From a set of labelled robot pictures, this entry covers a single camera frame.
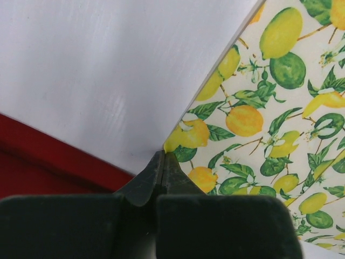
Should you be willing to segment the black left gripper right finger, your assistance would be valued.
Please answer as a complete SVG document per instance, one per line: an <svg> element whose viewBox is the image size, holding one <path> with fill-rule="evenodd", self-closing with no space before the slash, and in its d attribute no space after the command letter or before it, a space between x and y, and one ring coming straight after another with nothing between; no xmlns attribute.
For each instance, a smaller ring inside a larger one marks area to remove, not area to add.
<svg viewBox="0 0 345 259"><path fill-rule="evenodd" d="M208 197L165 155L161 187L161 258L207 258Z"/></svg>

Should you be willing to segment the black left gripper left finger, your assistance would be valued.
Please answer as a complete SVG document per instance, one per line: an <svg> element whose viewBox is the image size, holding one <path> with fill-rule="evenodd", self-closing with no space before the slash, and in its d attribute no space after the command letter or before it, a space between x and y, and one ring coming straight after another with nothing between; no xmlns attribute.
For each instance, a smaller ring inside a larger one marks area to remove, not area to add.
<svg viewBox="0 0 345 259"><path fill-rule="evenodd" d="M122 187L123 195L114 241L115 258L155 258L156 199L162 193L164 151Z"/></svg>

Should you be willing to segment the lemon print skirt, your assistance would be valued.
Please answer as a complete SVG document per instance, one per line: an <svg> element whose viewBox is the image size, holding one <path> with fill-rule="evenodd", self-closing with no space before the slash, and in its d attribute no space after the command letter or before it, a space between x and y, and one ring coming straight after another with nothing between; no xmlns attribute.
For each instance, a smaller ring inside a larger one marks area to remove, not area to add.
<svg viewBox="0 0 345 259"><path fill-rule="evenodd" d="M344 1L266 1L165 141L209 195L269 195L344 254Z"/></svg>

